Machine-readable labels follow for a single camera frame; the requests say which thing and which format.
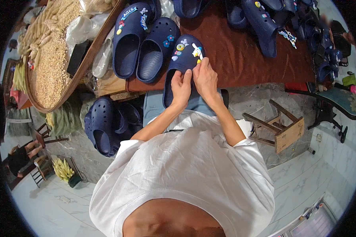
yellow charm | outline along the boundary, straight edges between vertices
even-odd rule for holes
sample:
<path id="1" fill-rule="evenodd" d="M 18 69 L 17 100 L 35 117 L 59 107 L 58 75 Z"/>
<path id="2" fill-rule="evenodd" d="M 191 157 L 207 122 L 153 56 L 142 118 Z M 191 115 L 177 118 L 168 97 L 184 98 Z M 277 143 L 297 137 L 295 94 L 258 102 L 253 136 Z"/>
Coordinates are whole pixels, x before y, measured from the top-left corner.
<path id="1" fill-rule="evenodd" d="M 177 50 L 178 51 L 182 51 L 184 48 L 185 48 L 185 46 L 183 44 L 177 45 Z"/>

green cloth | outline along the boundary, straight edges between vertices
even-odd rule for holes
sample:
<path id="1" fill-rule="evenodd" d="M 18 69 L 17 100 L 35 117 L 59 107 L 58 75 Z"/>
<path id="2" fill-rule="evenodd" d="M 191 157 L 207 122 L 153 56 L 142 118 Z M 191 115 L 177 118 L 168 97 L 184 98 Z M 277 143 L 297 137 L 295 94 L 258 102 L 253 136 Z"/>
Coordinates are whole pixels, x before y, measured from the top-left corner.
<path id="1" fill-rule="evenodd" d="M 86 114 L 88 113 L 88 111 L 90 110 L 91 106 L 94 104 L 94 102 L 96 101 L 96 98 L 90 99 L 90 100 L 85 100 L 83 102 L 82 108 L 80 110 L 80 122 L 82 124 L 82 128 L 84 129 L 84 117 L 86 116 Z"/>
<path id="2" fill-rule="evenodd" d="M 81 108 L 81 101 L 73 93 L 67 100 L 62 104 L 61 107 L 51 112 L 54 126 L 51 129 L 50 136 L 68 136 L 72 132 L 75 132 L 81 128 L 81 123 L 79 120 L 79 113 Z"/>

white t-shirt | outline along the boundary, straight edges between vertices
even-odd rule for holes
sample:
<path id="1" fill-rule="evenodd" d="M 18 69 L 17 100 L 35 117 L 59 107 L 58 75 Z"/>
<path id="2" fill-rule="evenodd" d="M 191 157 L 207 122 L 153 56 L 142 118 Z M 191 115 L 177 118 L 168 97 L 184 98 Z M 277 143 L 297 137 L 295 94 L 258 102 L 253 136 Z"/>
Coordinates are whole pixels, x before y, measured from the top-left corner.
<path id="1" fill-rule="evenodd" d="M 269 224 L 273 183 L 252 140 L 228 145 L 217 117 L 184 111 L 166 132 L 122 141 L 95 186 L 90 218 L 108 237 L 123 236 L 125 219 L 143 203 L 172 198 L 208 212 L 227 237 L 256 236 Z"/>

white bunny charm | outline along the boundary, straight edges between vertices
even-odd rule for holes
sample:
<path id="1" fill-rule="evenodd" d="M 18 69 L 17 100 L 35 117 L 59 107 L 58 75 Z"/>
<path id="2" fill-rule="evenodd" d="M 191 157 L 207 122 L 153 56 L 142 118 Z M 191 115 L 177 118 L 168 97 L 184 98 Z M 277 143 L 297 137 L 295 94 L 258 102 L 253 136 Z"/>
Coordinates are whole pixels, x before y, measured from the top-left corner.
<path id="1" fill-rule="evenodd" d="M 202 47 L 197 47 L 194 43 L 192 44 L 192 46 L 194 47 L 194 52 L 192 53 L 192 55 L 194 57 L 199 57 L 200 59 L 198 59 L 197 64 L 200 63 L 203 60 L 203 55 L 202 55 Z"/>

lap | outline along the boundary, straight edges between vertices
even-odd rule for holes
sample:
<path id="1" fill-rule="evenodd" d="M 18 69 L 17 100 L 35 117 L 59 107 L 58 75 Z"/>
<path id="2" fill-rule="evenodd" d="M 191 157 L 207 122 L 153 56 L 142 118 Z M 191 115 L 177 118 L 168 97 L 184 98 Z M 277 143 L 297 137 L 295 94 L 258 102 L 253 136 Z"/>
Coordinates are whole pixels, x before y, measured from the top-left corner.
<path id="1" fill-rule="evenodd" d="M 146 93 L 144 100 L 144 127 L 149 123 L 149 121 L 160 115 L 165 110 L 162 98 L 163 91 L 148 91 Z M 215 112 L 206 104 L 196 90 L 193 90 L 191 93 L 186 109 L 201 112 L 209 116 L 216 116 Z"/>

